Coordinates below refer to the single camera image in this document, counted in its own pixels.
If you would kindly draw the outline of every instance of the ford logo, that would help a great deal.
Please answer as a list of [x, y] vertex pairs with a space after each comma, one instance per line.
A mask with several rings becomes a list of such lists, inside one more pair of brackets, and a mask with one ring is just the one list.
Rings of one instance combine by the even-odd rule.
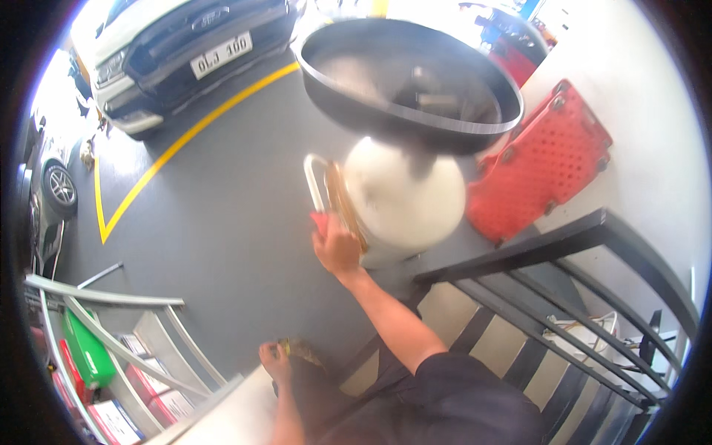
[[227, 6], [222, 6], [218, 9], [214, 9], [206, 14], [203, 14], [196, 21], [191, 23], [190, 27], [193, 29], [193, 31], [203, 31], [204, 29], [211, 28], [220, 20], [224, 19], [228, 14], [230, 14], [230, 8], [228, 8]]

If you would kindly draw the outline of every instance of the white bag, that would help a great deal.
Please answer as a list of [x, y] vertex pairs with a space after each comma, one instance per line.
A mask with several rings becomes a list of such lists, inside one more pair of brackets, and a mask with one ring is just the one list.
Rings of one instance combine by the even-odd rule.
[[[594, 351], [601, 354], [606, 360], [611, 361], [613, 359], [615, 349], [610, 347], [602, 338], [588, 330], [588, 328], [581, 323], [574, 320], [556, 320], [553, 315], [549, 317], [549, 319], [552, 320], [558, 327], [567, 331], [569, 334], [591, 347]], [[611, 312], [603, 315], [602, 317], [592, 318], [591, 321], [601, 326], [610, 335], [618, 338], [619, 324], [617, 312]], [[545, 330], [543, 335], [545, 339], [554, 342], [555, 345], [576, 357], [580, 362], [585, 363], [586, 366], [593, 368], [600, 374], [605, 374], [607, 372], [606, 368], [602, 365], [595, 362], [592, 358], [580, 351], [574, 345], [562, 339], [550, 330]]]

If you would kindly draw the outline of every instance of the hand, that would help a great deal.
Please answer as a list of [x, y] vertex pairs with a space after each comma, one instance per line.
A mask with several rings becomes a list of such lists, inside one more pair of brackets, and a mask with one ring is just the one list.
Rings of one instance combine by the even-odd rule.
[[361, 271], [359, 257], [361, 244], [356, 235], [352, 234], [335, 213], [329, 213], [326, 236], [318, 231], [312, 233], [314, 253], [324, 268], [333, 273], [336, 278]]
[[[277, 358], [272, 355], [272, 349], [277, 348]], [[279, 343], [263, 343], [260, 345], [260, 361], [278, 387], [288, 386], [292, 382], [292, 365], [289, 364], [287, 352]]]

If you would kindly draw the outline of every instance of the green box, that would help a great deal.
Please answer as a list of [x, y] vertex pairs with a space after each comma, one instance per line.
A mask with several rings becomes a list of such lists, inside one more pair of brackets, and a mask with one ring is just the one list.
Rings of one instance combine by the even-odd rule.
[[67, 308], [62, 317], [62, 329], [67, 339], [69, 352], [77, 366], [79, 375], [87, 388], [98, 385], [107, 386], [116, 373], [104, 344], [87, 329], [84, 324]]

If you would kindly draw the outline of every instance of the staircase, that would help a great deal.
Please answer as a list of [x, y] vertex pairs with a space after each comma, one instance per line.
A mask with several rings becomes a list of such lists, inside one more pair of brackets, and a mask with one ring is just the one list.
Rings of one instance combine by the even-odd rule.
[[[519, 244], [421, 274], [414, 279], [414, 292], [406, 302], [450, 351], [479, 359], [539, 407], [547, 431], [544, 444], [635, 444], [671, 392], [668, 376], [662, 378], [650, 367], [652, 352], [657, 350], [668, 359], [668, 374], [681, 369], [681, 353], [672, 352], [655, 327], [564, 258], [599, 245], [616, 253], [661, 296], [678, 318], [681, 334], [693, 341], [698, 314], [684, 287], [640, 236], [605, 209]], [[647, 349], [649, 357], [634, 354], [610, 335], [604, 337], [606, 332], [600, 333], [600, 328], [594, 330], [584, 308], [534, 280], [532, 267], [556, 269], [590, 289], [641, 332], [641, 350]], [[586, 353], [589, 362], [603, 365], [608, 371], [605, 375], [546, 340], [545, 329], [557, 328], [547, 318], [552, 314], [590, 326], [609, 347], [630, 359], [638, 372], [658, 383], [660, 390], [643, 387], [633, 373], [586, 345], [575, 344], [577, 339], [566, 332], [555, 333]], [[384, 347], [382, 342], [374, 339], [347, 367], [342, 391], [358, 395], [375, 381], [380, 347]], [[621, 380], [634, 390], [625, 390], [619, 385]]]

